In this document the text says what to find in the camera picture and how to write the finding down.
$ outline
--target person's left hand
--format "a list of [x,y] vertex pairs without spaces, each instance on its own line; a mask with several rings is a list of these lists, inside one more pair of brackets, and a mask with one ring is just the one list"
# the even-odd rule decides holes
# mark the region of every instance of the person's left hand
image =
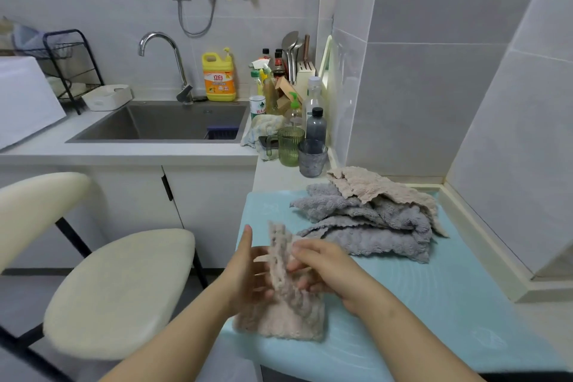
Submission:
[[229,293],[229,317],[237,314],[242,305],[271,299],[274,294],[270,284],[269,263],[254,259],[269,252],[268,246],[254,246],[253,229],[246,225],[236,252],[217,279]]

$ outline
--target silicone mat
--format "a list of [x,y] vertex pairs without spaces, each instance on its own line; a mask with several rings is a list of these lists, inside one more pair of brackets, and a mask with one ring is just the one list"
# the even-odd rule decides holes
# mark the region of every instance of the silicone mat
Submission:
[[[303,196],[305,191],[250,193],[241,230],[251,225],[253,245],[259,246],[269,244],[269,220],[284,223],[292,233],[306,228],[310,222],[289,207]],[[437,238],[428,264],[392,255],[355,259],[474,370],[567,369],[553,348],[521,321],[441,207],[440,222],[450,237]],[[332,295],[326,296],[326,324],[323,342],[237,333],[231,319],[221,337],[245,358],[312,382],[392,380],[362,322]]]

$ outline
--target white cabinet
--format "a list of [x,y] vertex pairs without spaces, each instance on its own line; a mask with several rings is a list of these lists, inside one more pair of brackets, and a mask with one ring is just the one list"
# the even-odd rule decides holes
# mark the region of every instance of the white cabinet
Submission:
[[[62,169],[57,167],[0,167],[0,188],[27,178],[60,171]],[[85,203],[76,205],[64,215],[64,218],[92,251],[108,243],[107,238],[97,226]],[[69,268],[75,267],[82,260],[83,257],[79,252],[74,249],[60,230],[53,225],[16,257],[10,268]]]
[[111,241],[134,232],[182,228],[161,180],[161,166],[78,167],[94,185],[87,205]]
[[204,267],[225,267],[237,242],[253,166],[163,167],[183,227],[195,234]]

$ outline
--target white can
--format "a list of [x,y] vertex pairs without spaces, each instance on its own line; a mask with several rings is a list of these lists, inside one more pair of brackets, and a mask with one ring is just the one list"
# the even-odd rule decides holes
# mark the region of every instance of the white can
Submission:
[[249,97],[251,108],[251,119],[257,115],[264,115],[267,113],[267,101],[264,95],[253,95]]

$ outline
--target stainless steel sink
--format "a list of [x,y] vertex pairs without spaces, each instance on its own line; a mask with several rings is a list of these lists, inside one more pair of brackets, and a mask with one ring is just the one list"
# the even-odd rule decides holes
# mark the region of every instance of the stainless steel sink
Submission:
[[68,142],[239,142],[246,102],[132,101]]

